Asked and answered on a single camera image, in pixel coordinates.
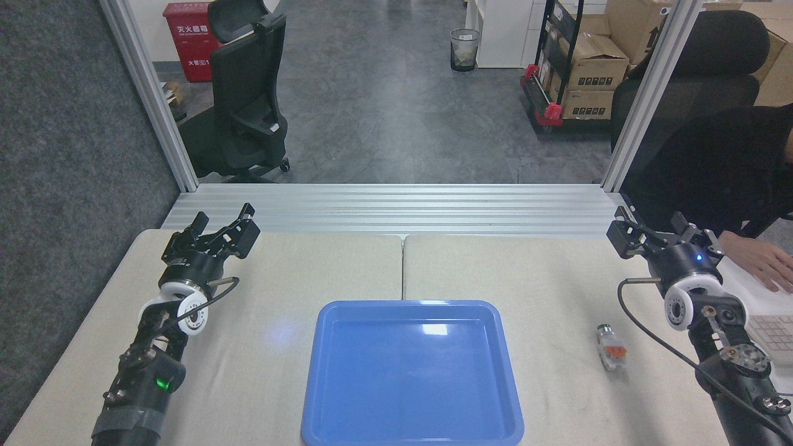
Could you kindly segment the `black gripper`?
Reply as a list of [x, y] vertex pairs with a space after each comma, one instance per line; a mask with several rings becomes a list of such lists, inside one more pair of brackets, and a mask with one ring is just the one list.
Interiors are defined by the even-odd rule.
[[724, 248], [710, 229], [700, 229], [675, 211], [671, 217], [673, 235], [665, 236], [632, 220], [625, 206], [618, 206], [614, 220], [607, 229], [607, 239], [618, 256], [628, 260], [633, 256], [647, 257], [649, 272], [662, 281], [658, 291], [666, 292], [674, 283], [694, 274], [713, 276], [719, 283], [723, 277], [717, 262], [710, 256], [724, 256]]
[[246, 258], [260, 235], [254, 214], [254, 206], [244, 203], [235, 221], [210, 235], [207, 254], [199, 248], [199, 239], [209, 218], [200, 211], [183, 231], [171, 235], [162, 252], [166, 269], [161, 276], [161, 286], [167, 282], [190, 282], [204, 292], [216, 292], [216, 287], [209, 282], [222, 277], [225, 259], [229, 256]]

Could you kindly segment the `person's hand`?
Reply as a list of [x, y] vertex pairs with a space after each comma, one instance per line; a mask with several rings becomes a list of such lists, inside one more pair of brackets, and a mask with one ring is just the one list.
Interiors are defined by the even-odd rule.
[[762, 240], [724, 231], [719, 243], [725, 255], [770, 291], [792, 293], [792, 259], [781, 248]]

